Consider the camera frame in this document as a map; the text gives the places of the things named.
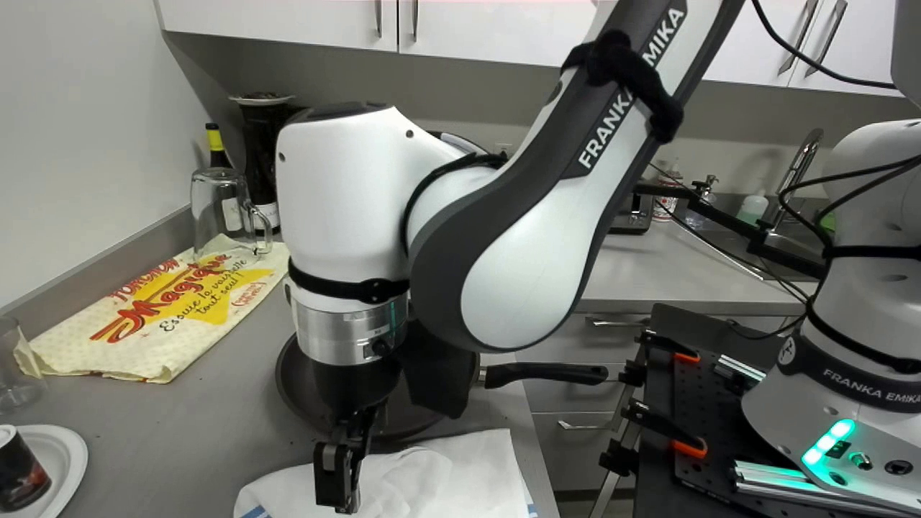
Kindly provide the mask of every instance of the cabinet door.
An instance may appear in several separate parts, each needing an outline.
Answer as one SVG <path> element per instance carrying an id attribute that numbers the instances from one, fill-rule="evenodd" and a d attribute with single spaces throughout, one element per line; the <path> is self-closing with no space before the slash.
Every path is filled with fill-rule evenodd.
<path id="1" fill-rule="evenodd" d="M 594 0 L 401 0 L 401 52 L 561 67 L 594 16 Z"/>
<path id="2" fill-rule="evenodd" d="M 817 3 L 820 0 L 764 0 L 764 9 L 775 31 L 791 45 L 801 45 L 810 25 L 814 25 Z M 755 5 L 746 3 L 712 68 L 705 71 L 705 81 L 787 85 L 791 68 L 791 54 L 768 36 Z"/>
<path id="3" fill-rule="evenodd" d="M 397 49 L 397 0 L 159 0 L 168 31 Z"/>
<path id="4" fill-rule="evenodd" d="M 896 36 L 896 3 L 899 0 L 823 0 L 817 22 L 813 22 L 805 54 L 823 67 L 866 78 L 893 81 L 893 36 Z M 797 88 L 833 88 L 833 91 L 866 91 L 866 95 L 899 95 L 887 88 L 853 85 L 836 81 L 813 67 L 801 64 L 791 81 Z"/>

